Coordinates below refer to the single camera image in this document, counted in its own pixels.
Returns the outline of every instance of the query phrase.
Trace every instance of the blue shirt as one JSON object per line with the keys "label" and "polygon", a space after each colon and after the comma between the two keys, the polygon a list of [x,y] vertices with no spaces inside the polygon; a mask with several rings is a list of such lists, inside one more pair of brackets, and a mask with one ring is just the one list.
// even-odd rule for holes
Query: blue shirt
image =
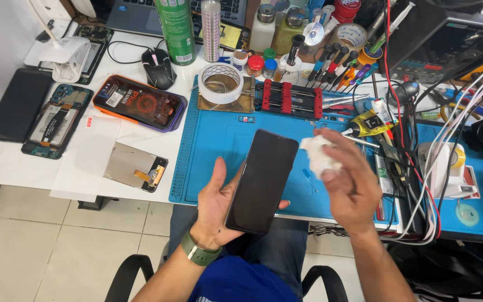
{"label": "blue shirt", "polygon": [[297,297],[283,280],[262,264],[227,256],[210,264],[188,302],[291,301]]}

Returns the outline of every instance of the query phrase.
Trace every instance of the yellow tape roll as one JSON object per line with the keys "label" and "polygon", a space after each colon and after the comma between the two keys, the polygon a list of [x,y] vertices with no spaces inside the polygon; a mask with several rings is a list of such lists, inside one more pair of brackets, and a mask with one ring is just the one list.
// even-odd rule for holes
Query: yellow tape roll
{"label": "yellow tape roll", "polygon": [[451,157],[451,168],[459,168],[465,164],[465,153],[460,149],[456,149]]}

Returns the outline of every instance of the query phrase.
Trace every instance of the green spray can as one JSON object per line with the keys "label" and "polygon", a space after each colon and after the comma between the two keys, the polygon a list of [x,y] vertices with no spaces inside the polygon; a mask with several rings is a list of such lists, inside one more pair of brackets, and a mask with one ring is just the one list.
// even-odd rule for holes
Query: green spray can
{"label": "green spray can", "polygon": [[171,62],[189,65],[196,59],[193,21],[188,0],[155,0]]}

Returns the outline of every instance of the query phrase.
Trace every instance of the white desk lamp clamp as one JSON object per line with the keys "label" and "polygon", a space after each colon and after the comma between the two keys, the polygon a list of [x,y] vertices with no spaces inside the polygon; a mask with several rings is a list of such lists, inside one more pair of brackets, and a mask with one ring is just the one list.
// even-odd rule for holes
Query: white desk lamp clamp
{"label": "white desk lamp clamp", "polygon": [[50,61],[54,65],[52,78],[57,82],[75,83],[79,80],[91,49],[91,42],[83,37],[66,37],[57,40],[44,24],[31,0],[26,0],[33,15],[51,38],[51,47],[39,55],[40,61]]}

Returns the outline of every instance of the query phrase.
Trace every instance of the wristwatch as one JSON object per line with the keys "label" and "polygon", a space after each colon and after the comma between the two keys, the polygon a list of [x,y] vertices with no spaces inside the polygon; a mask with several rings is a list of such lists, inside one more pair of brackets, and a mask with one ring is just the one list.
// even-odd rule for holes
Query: wristwatch
{"label": "wristwatch", "polygon": [[187,258],[200,266],[208,266],[219,256],[219,253],[221,253],[221,250],[223,249],[223,247],[219,247],[217,250],[211,251],[199,248],[191,237],[189,230],[182,238],[180,244],[182,245],[184,252],[186,252]]}

